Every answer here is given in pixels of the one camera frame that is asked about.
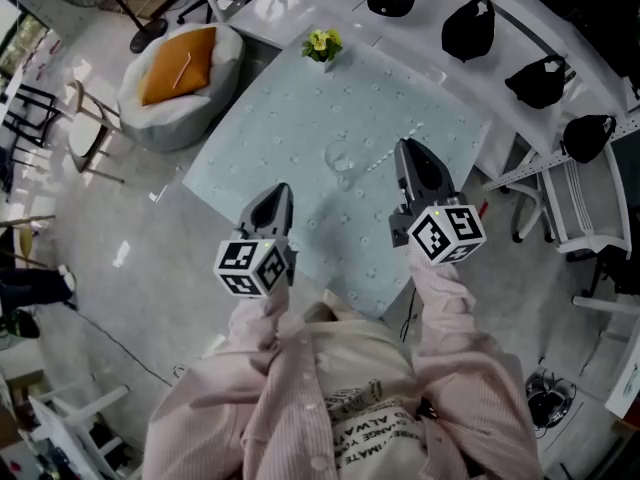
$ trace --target patterned tablecloth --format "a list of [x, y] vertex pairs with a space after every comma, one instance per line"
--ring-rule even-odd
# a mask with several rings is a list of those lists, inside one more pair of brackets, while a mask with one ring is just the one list
[[[184, 183], [234, 223], [259, 192], [289, 183], [289, 238], [300, 252], [298, 270], [377, 317], [409, 276], [403, 248], [391, 247], [387, 219], [402, 198], [389, 152], [398, 138], [421, 140], [460, 189], [487, 124], [438, 85], [367, 45], [345, 41], [323, 73], [300, 56], [302, 41], [278, 55], [233, 105]], [[323, 159], [327, 145], [341, 138], [357, 151], [364, 172], [346, 192]]]

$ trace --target orange pillow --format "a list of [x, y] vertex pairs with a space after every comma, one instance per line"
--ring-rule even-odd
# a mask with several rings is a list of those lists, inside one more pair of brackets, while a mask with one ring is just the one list
[[160, 103], [209, 85], [215, 43], [215, 27], [192, 30], [166, 41], [140, 81], [142, 105]]

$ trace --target pink sleeve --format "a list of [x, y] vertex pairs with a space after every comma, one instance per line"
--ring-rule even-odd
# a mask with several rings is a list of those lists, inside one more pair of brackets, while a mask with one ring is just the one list
[[[542, 478], [518, 359], [478, 332], [475, 299], [453, 265], [429, 266], [411, 241], [410, 268], [424, 302], [414, 366], [423, 396], [460, 450], [489, 478]], [[495, 289], [500, 289], [495, 279]]]
[[215, 480], [239, 471], [240, 437], [280, 350], [277, 321], [288, 303], [283, 281], [271, 298], [238, 304], [228, 340], [190, 368], [153, 414], [145, 480]]

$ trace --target white cube with black markers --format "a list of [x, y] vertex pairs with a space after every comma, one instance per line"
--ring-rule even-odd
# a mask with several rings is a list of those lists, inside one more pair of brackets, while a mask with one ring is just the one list
[[264, 298], [286, 274], [287, 261], [276, 240], [223, 240], [214, 274], [236, 297]]
[[431, 265], [462, 261], [487, 241], [473, 205], [429, 206], [409, 228], [409, 235]]

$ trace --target white bean bag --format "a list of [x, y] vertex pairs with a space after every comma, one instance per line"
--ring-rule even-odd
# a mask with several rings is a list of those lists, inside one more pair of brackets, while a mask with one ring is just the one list
[[[143, 107], [138, 86], [151, 68], [158, 48], [172, 37], [206, 27], [217, 28], [216, 44], [211, 54], [211, 83], [192, 94]], [[220, 23], [188, 23], [156, 39], [125, 72], [118, 91], [122, 130], [127, 137], [152, 151], [172, 151], [196, 142], [231, 99], [243, 56], [244, 42], [240, 35]]]

